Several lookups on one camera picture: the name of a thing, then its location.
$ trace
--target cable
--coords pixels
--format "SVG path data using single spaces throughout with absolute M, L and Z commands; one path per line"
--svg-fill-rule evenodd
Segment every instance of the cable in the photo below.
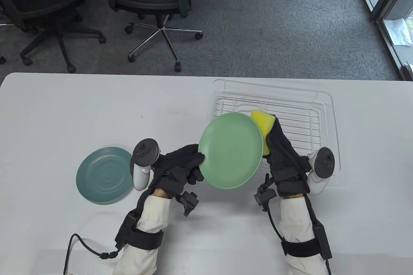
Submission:
M 271 212 L 270 212 L 269 209 L 268 209 L 268 217 L 270 218 L 270 222 L 271 222 L 271 225 L 274 228 L 274 231 L 277 233 L 280 240 L 283 241 L 284 238 L 280 235 L 279 231 L 277 230 L 276 225 L 274 224 L 273 217 L 271 216 Z M 328 263 L 328 260 L 326 260 L 326 268 L 327 268 L 327 271 L 328 271 L 328 275 L 331 275 L 330 264 Z
M 92 248 L 90 248 L 88 245 L 86 245 L 86 243 L 83 241 L 83 239 L 77 234 L 74 233 L 70 240 L 69 240 L 69 245 L 67 247 L 67 252 L 66 252 L 66 259 L 65 259 L 65 267 L 63 269 L 63 275 L 66 275 L 67 272 L 67 266 L 68 266 L 68 262 L 69 262 L 69 256 L 70 256 L 70 249 L 72 246 L 72 240 L 74 237 L 77 237 L 78 240 L 80 241 L 80 243 L 82 243 L 82 245 L 91 253 L 93 253 L 94 255 L 98 256 L 100 259 L 105 260 L 105 259 L 114 259 L 118 256 L 118 253 L 120 252 L 120 250 L 116 250 L 116 251 L 112 251 L 112 252 L 103 252 L 103 253 L 98 253 L 97 251 L 94 251 Z
M 280 240 L 282 241 L 282 240 L 283 240 L 283 237 L 281 236 L 281 234 L 280 234 L 279 231 L 277 230 L 276 225 L 274 224 L 274 221 L 273 221 L 273 217 L 271 216 L 271 212 L 270 212 L 269 209 L 268 209 L 268 217 L 270 218 L 270 222 L 271 222 L 271 225 L 272 225 L 273 228 L 274 228 L 274 231 L 277 233 L 278 237 L 279 237 Z

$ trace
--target sponge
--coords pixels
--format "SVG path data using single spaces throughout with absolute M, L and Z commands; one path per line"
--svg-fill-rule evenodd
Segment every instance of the sponge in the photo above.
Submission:
M 273 129 L 276 118 L 273 115 L 267 114 L 260 110 L 253 110 L 251 112 L 251 118 L 252 120 L 255 121 L 255 123 L 258 125 L 258 127 L 261 130 L 261 134 L 264 139 L 263 156 L 266 156 L 270 154 L 270 150 L 268 149 L 267 142 L 266 142 L 267 135 L 271 132 L 271 129 Z

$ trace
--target white paper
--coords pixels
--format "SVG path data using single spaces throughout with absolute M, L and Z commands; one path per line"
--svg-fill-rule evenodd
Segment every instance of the white paper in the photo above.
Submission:
M 393 45 L 413 45 L 409 28 L 403 18 L 398 20 L 385 20 L 384 24 Z

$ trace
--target white table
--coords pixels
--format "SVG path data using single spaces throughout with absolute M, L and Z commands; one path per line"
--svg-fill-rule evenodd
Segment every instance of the white table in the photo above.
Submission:
M 0 275 L 61 274 L 70 235 L 112 251 L 139 192 L 99 206 L 78 193 L 76 172 L 92 151 L 156 139 L 169 152 L 199 141 L 213 77 L 14 73 L 0 88 Z M 341 186 L 313 197 L 335 274 L 411 274 L 413 83 L 242 79 L 330 92 L 336 108 Z M 253 194 L 255 175 L 233 191 L 206 182 L 188 218 L 173 203 L 158 274 L 285 273 L 284 256 Z M 277 199 L 273 216 L 279 216 Z M 78 242 L 69 272 L 109 275 Z

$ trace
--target gray carpet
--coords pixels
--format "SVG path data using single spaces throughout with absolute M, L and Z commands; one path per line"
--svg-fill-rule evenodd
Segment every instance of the gray carpet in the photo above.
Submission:
M 376 28 L 368 20 L 363 0 L 192 0 L 186 19 L 175 16 L 169 26 L 202 29 L 204 38 L 170 34 L 183 66 L 180 75 L 310 79 L 397 80 L 395 69 Z M 107 0 L 88 0 L 79 9 L 82 26 L 99 29 L 97 39 L 65 36 L 77 73 L 173 75 L 174 58 L 163 37 L 127 61 L 130 52 L 151 30 L 136 28 L 127 35 L 132 13 L 113 12 Z M 154 23 L 153 17 L 146 18 Z M 66 64 L 56 39 L 35 49 L 32 66 L 19 52 L 33 35 L 15 27 L 0 29 L 0 82 L 12 72 L 65 73 Z

